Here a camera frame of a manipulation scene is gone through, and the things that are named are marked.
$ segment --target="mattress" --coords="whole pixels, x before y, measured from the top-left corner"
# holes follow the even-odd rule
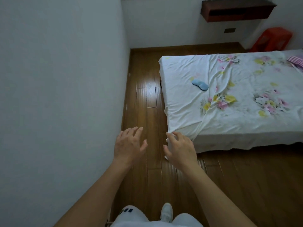
[[[301,53],[161,57],[168,132],[188,136],[197,153],[303,142],[303,73],[287,61]]]

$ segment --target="person's left hand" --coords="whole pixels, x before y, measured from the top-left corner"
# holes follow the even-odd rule
[[[117,136],[114,150],[113,163],[123,164],[127,168],[131,168],[144,155],[148,146],[144,140],[140,147],[140,137],[143,127],[134,127],[121,131]]]

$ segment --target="electrical outlet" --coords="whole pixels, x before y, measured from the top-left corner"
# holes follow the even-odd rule
[[[230,28],[230,29],[225,29],[224,33],[234,33],[236,31],[236,28]]]

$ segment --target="wall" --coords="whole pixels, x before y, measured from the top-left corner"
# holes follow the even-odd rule
[[[286,49],[303,48],[303,0],[273,0],[277,7],[274,8],[268,19],[260,22],[255,31],[241,41],[244,48],[251,48],[256,40],[267,28],[283,27],[294,33]]]
[[[113,157],[121,1],[0,0],[0,29],[0,223],[52,226]]]
[[[207,23],[203,0],[122,0],[131,48],[209,44],[241,41],[260,20]],[[235,33],[223,34],[226,28]]]

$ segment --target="red plastic stool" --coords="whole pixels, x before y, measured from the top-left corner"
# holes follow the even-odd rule
[[[292,32],[281,27],[270,28],[264,31],[249,52],[282,51],[292,37]]]

